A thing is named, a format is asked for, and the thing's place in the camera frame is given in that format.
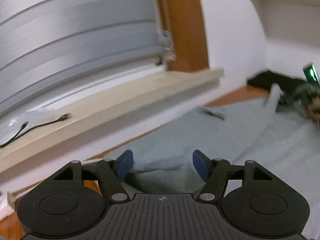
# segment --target wooden desk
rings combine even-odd
[[[236,103],[240,101],[251,100],[255,98],[262,98],[262,97],[266,97],[267,95],[268,95],[268,92],[266,90],[247,86],[239,90],[236,90],[235,92],[228,94],[220,99],[217,99],[211,103],[208,103],[207,106],[226,105],[226,104]],[[104,155],[106,155],[108,152],[112,150],[114,150],[114,148],[106,152],[103,152],[99,156],[95,156],[95,157],[103,157]],[[84,185],[94,190],[97,190],[97,191],[99,190],[93,181],[85,181]],[[10,239],[10,240],[11,239],[19,240],[24,235],[25,233],[22,229],[22,226],[18,220],[16,213],[12,214],[10,217],[7,217],[5,220],[0,222],[0,236],[3,236],[4,238]]]

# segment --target windowsill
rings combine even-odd
[[[0,150],[0,172],[78,134],[180,92],[214,81],[222,68],[197,73],[164,72],[149,75],[80,99],[59,109],[72,118],[31,131]]]

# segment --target cable connector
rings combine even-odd
[[[15,197],[9,192],[0,196],[0,221],[15,212],[15,200]]]

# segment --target gray cloth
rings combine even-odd
[[[320,128],[297,112],[277,113],[280,92],[274,86],[268,100],[197,108],[114,150],[108,158],[132,150],[135,162],[126,182],[145,193],[183,193],[201,188],[204,182],[192,165],[195,149],[231,164],[256,160],[307,199],[311,214],[303,236],[317,239]]]

